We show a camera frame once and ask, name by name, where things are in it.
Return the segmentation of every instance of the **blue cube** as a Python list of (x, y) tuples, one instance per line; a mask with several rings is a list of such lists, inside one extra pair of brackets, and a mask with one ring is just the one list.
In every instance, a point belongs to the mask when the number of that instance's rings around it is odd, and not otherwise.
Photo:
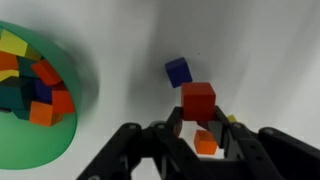
[(168, 62), (165, 66), (173, 88), (181, 86), (182, 83), (192, 82), (187, 61), (183, 57)]
[(40, 79), (35, 79), (37, 100), (45, 103), (52, 102), (52, 87), (45, 85)]

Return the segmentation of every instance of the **yellow cube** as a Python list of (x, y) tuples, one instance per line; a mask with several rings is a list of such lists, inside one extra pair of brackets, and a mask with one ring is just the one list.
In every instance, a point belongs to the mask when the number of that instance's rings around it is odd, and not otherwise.
[(237, 119), (236, 119), (236, 117), (234, 117), (234, 115), (230, 115), (230, 116), (228, 116), (227, 118), (228, 118), (229, 122), (231, 122), (231, 123), (236, 123), (236, 122), (238, 122)]
[(19, 71), (17, 71), (17, 70), (0, 71), (0, 82), (7, 79), (10, 76), (19, 77)]
[(0, 51), (35, 61), (39, 61), (41, 59), (41, 55), (27, 42), (6, 30), (2, 30), (1, 33)]

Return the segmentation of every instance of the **toy block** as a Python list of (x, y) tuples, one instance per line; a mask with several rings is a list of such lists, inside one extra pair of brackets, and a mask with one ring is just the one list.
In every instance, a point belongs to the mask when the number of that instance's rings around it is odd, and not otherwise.
[(17, 56), (0, 51), (0, 70), (18, 70)]
[(0, 51), (39, 61), (41, 55), (27, 42), (13, 33), (2, 30)]
[(37, 62), (36, 64), (33, 64), (31, 68), (47, 86), (53, 86), (62, 81), (59, 74), (53, 69), (47, 60)]
[(53, 86), (52, 105), (55, 114), (75, 112), (72, 97), (63, 83)]
[(30, 110), (30, 122), (42, 126), (53, 126), (60, 122), (62, 114), (54, 114), (51, 104), (32, 101)]
[(173, 88), (192, 82), (187, 61), (183, 57), (166, 63), (165, 67)]
[(9, 77), (0, 82), (0, 107), (29, 110), (35, 98), (34, 82), (30, 78)]
[(19, 77), (19, 71), (18, 70), (3, 70), (0, 71), (0, 82), (7, 79), (8, 77)]
[(193, 143), (197, 154), (214, 155), (218, 146), (212, 134), (205, 130), (197, 130)]
[(37, 74), (31, 68), (31, 66), (36, 62), (37, 61), (18, 56), (20, 75), (26, 76), (26, 77), (38, 78)]
[(238, 122), (237, 119), (236, 119), (236, 117), (234, 117), (234, 115), (230, 115), (230, 116), (228, 116), (227, 118), (228, 118), (229, 122), (231, 122), (231, 123), (236, 123), (236, 122)]
[(14, 109), (13, 113), (17, 116), (19, 119), (23, 120), (29, 120), (30, 117), (30, 111), (24, 110), (24, 109)]
[(34, 85), (36, 88), (37, 100), (41, 102), (51, 103), (52, 87), (45, 85), (40, 79), (35, 79)]
[(2, 107), (0, 107), (0, 112), (3, 112), (3, 113), (10, 113), (10, 112), (12, 112), (12, 110), (11, 110), (11, 109), (9, 109), (9, 108), (2, 108)]
[(188, 121), (213, 120), (216, 94), (210, 83), (183, 83), (181, 87), (183, 119)]

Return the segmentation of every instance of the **white wall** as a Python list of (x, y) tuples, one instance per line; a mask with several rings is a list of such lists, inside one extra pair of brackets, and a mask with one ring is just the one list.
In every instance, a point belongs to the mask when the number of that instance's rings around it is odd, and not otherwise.
[[(84, 108), (67, 152), (0, 179), (75, 179), (124, 122), (146, 127), (179, 105), (163, 65), (185, 56), (226, 114), (320, 148), (318, 0), (0, 0), (1, 20), (52, 39), (75, 59)], [(192, 145), (194, 124), (182, 135)], [(141, 179), (156, 173), (149, 165)]]

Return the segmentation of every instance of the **transparent green bowl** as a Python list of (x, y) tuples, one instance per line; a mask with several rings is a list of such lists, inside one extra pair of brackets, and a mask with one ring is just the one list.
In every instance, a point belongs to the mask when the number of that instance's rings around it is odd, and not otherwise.
[(42, 166), (58, 158), (72, 142), (81, 106), (80, 79), (65, 52), (51, 41), (11, 23), (0, 21), (0, 28), (29, 43), (54, 67), (75, 105), (76, 113), (64, 115), (63, 121), (52, 127), (31, 124), (13, 113), (0, 113), (0, 169)]

